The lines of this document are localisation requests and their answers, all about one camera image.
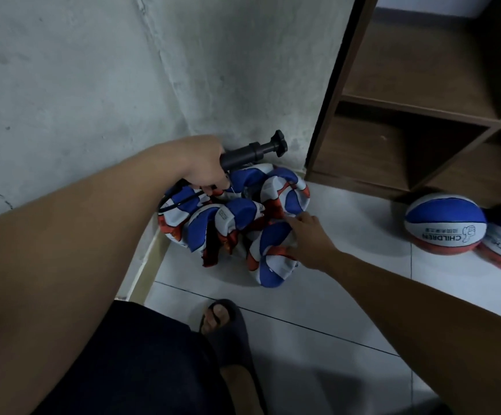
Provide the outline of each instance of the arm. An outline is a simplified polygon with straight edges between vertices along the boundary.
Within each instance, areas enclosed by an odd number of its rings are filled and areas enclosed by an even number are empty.
[[[213,136],[153,146],[0,216],[0,414],[30,413],[108,310],[165,190],[226,188]]]
[[[501,317],[338,251],[317,217],[288,218],[291,249],[357,301],[403,360],[456,414],[501,413]]]

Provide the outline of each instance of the white tile floor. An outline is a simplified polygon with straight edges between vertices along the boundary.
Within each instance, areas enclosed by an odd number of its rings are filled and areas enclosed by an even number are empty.
[[[473,252],[439,257],[412,247],[400,204],[316,184],[310,191],[309,211],[339,249],[501,315],[501,271]],[[203,268],[199,257],[173,244],[145,305],[196,329],[202,308],[217,298],[244,309],[272,413],[397,414],[435,397],[321,272],[299,267],[282,286],[266,289],[238,259],[225,256]]]

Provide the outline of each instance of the black slipper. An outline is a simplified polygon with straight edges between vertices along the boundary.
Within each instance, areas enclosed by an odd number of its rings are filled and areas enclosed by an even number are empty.
[[[268,413],[266,411],[266,401],[262,388],[260,387],[260,382],[258,381],[258,376],[256,375],[256,370],[254,370],[250,352],[251,348],[249,347],[247,325],[243,319],[243,314],[240,308],[231,300],[216,300],[208,308],[212,310],[216,304],[221,304],[226,308],[229,314],[229,322],[204,336],[212,346],[220,368],[235,364],[243,366],[248,370],[254,381],[254,387],[256,388],[260,406],[264,415],[266,415]],[[214,314],[214,311],[212,311],[212,314],[216,323],[219,325],[220,320],[218,316]],[[203,316],[201,325],[199,326],[199,332],[202,330],[204,321],[205,317]]]

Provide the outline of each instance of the leg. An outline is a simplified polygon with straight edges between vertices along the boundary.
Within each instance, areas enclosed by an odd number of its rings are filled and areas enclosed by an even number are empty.
[[[204,335],[229,322],[229,314],[224,306],[216,304],[213,311],[220,323],[216,322],[212,310],[207,308],[201,328],[201,333]],[[220,374],[226,381],[237,415],[263,415],[253,378],[246,368],[241,365],[230,365],[220,368]]]

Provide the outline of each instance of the dark shorts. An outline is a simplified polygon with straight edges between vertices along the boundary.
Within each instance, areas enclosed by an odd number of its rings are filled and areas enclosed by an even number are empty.
[[[115,301],[81,355],[35,409],[43,414],[234,414],[206,339]]]

